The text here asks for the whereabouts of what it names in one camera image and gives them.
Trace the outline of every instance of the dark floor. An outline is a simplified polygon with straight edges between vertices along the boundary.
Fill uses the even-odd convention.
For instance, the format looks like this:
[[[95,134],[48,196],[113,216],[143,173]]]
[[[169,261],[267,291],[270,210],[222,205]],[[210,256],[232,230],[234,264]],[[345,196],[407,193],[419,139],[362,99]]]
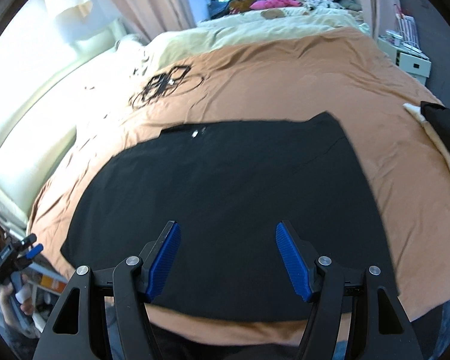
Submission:
[[[423,52],[432,62],[427,88],[450,108],[450,27],[428,0],[400,0],[415,18]]]

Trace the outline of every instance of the wrinkled fabric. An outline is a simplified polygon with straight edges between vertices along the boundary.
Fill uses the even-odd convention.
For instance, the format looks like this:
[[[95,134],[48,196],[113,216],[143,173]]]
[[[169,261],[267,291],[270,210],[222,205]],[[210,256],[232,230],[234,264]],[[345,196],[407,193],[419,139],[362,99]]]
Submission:
[[[342,266],[379,266],[397,295],[372,192],[327,112],[299,123],[186,124],[122,151],[82,194],[61,253],[73,266],[107,269],[138,255],[171,218],[181,246],[154,305],[234,322],[308,318],[312,307],[293,290],[277,249],[284,218]],[[351,312],[350,298],[342,312]]]
[[[257,10],[285,7],[300,7],[300,3],[295,0],[265,0],[256,1],[252,5],[250,5],[250,8]]]
[[[287,17],[269,21],[260,12],[251,11],[203,22],[186,31],[162,33],[144,47],[145,61],[138,70],[151,77],[181,59],[226,46],[303,38],[341,27],[358,28],[355,18],[343,9],[320,8],[312,14],[298,7],[281,10]]]
[[[439,101],[370,38],[341,28],[302,39],[225,47],[179,64],[192,66],[193,78],[182,90],[138,110],[125,107],[109,114],[100,133],[78,143],[42,188],[30,230],[61,274],[73,274],[60,248],[78,200],[115,154],[183,123],[304,121],[328,111],[346,131],[372,188],[409,318],[450,299],[450,171],[402,106]],[[297,345],[306,325],[225,323],[160,307],[147,310],[156,325],[214,345]],[[346,314],[339,340],[346,339],[349,323]]]

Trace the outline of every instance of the human hand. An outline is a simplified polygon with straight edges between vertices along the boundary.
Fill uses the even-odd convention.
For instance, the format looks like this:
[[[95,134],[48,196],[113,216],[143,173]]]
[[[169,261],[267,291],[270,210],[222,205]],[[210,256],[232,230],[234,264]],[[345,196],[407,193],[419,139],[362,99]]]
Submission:
[[[22,281],[27,282],[28,278],[26,275],[22,275]],[[13,313],[12,306],[10,305],[10,297],[13,295],[13,286],[12,283],[9,283],[7,286],[0,286],[0,308],[4,315],[5,323],[9,326],[16,326],[17,320]],[[28,298],[23,302],[20,306],[20,309],[24,312],[25,315],[34,314],[35,308],[32,304],[32,298]]]

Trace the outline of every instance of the mattress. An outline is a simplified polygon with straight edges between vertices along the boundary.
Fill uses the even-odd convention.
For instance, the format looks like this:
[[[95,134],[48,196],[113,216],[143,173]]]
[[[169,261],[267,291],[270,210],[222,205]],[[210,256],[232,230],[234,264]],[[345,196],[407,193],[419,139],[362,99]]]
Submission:
[[[173,95],[108,114],[100,133],[72,150],[39,193],[30,230],[61,274],[73,274],[60,249],[78,201],[117,153],[183,123],[305,121],[328,111],[346,131],[372,189],[409,318],[450,299],[450,171],[402,106],[439,101],[370,38],[355,28],[339,28],[301,39],[224,47],[178,63],[190,65],[194,79]],[[153,305],[147,310],[156,325],[215,345],[297,345],[306,324],[233,323]],[[349,317],[342,319],[341,340],[347,337]]]

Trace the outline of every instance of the silver screw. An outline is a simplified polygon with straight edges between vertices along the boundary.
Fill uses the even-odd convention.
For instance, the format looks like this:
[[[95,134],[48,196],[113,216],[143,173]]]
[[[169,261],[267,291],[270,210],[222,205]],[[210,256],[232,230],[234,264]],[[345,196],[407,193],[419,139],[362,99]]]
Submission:
[[[81,265],[80,267],[77,268],[77,274],[80,276],[85,275],[88,272],[88,266],[86,265]]]
[[[126,263],[128,266],[136,266],[138,261],[140,261],[140,259],[137,256],[130,256],[127,258]]]
[[[372,265],[370,268],[368,268],[368,270],[370,271],[370,273],[371,273],[372,275],[375,275],[375,276],[378,276],[378,275],[381,273],[380,268],[378,268],[378,267],[375,266],[375,265]]]
[[[318,262],[323,266],[328,266],[331,264],[331,258],[327,256],[321,256],[318,258]]]

